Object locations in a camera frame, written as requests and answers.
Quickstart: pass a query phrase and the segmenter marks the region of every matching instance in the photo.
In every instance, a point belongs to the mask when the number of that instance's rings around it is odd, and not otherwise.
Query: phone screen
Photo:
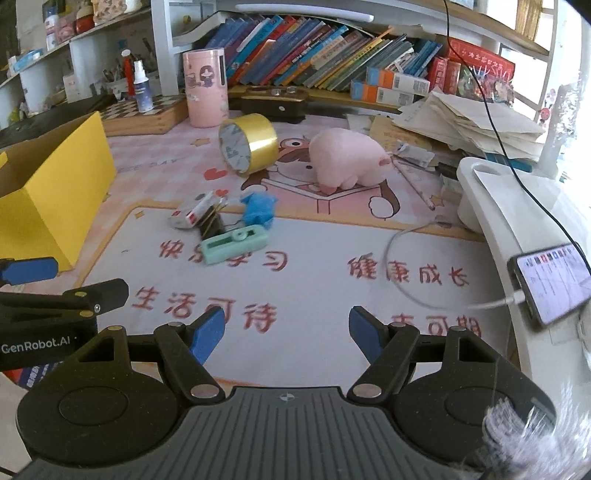
[[[524,255],[517,266],[544,325],[591,298],[591,275],[572,244]]]

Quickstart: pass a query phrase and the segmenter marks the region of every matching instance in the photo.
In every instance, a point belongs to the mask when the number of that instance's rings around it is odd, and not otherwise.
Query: pink plush pig
[[[309,150],[320,190],[326,195],[338,188],[352,189],[356,184],[371,187],[382,183],[391,162],[375,140],[344,128],[319,133],[310,142]]]

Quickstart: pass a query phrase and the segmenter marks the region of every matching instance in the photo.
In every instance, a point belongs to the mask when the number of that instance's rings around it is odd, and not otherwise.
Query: smartphone
[[[518,255],[509,272],[525,293],[538,329],[568,316],[591,299],[591,274],[573,244]]]

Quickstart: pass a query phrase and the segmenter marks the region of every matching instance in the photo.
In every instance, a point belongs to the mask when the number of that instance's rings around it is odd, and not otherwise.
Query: black cable
[[[8,476],[15,476],[16,472],[13,472],[12,470],[9,470],[8,468],[4,468],[3,466],[0,466],[0,473],[3,473],[4,475],[8,475]]]
[[[567,238],[569,239],[569,241],[574,245],[574,247],[577,249],[577,252],[579,252],[579,255],[581,256],[581,258],[583,259],[583,262],[585,263],[585,267],[587,267],[587,270],[589,271],[589,274],[591,275],[591,265],[589,265],[589,262],[587,261],[587,257],[585,257],[585,254],[583,252],[583,249],[581,249],[580,245],[574,241],[573,237],[570,236],[570,234],[567,232],[566,228],[564,228],[564,226],[562,225],[562,223],[560,223],[558,221],[558,219],[552,215],[547,209],[546,207],[544,207],[544,205],[542,205],[540,203],[540,201],[534,196],[533,193],[531,193],[527,187],[525,185],[523,185],[523,182],[521,181],[521,179],[519,178],[519,175],[517,175],[517,172],[515,171],[515,169],[513,168],[513,165],[511,164],[511,161],[509,160],[509,156],[507,155],[507,151],[505,150],[505,146],[503,145],[503,141],[501,140],[501,136],[499,135],[499,132],[496,130],[495,127],[495,123],[492,120],[492,115],[491,115],[491,111],[488,108],[488,102],[486,101],[486,95],[484,93],[484,90],[482,89],[482,86],[480,85],[480,82],[478,81],[478,77],[476,76],[476,73],[474,73],[474,71],[466,64],[466,62],[464,61],[464,59],[462,58],[462,56],[456,52],[456,50],[452,47],[452,44],[450,42],[451,40],[451,36],[450,36],[450,17],[449,17],[449,7],[447,6],[447,0],[443,0],[443,3],[445,4],[445,12],[447,15],[447,44],[449,45],[449,49],[454,52],[457,57],[460,59],[460,62],[462,63],[462,65],[464,65],[472,74],[472,77],[474,77],[474,80],[476,82],[476,84],[478,85],[478,89],[480,90],[480,94],[482,95],[482,99],[484,100],[484,106],[486,109],[486,114],[488,115],[488,119],[491,122],[491,127],[496,135],[496,139],[499,141],[499,145],[501,146],[501,150],[503,152],[503,155],[505,156],[504,162],[505,164],[511,169],[511,171],[513,172],[513,175],[515,177],[515,179],[517,180],[517,183],[519,184],[519,186],[521,186],[521,188],[527,193],[527,195],[530,196],[530,198],[537,204],[538,207],[540,207],[543,212],[548,215],[550,218],[552,218],[552,220],[554,221],[554,223],[556,223],[556,225],[558,225],[558,227],[560,227],[560,229],[563,231],[563,233],[567,236]]]

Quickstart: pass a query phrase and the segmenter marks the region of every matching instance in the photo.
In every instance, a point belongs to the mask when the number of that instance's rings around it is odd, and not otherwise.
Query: mint green case
[[[269,234],[261,225],[237,228],[201,242],[201,252],[207,265],[226,261],[266,246]]]

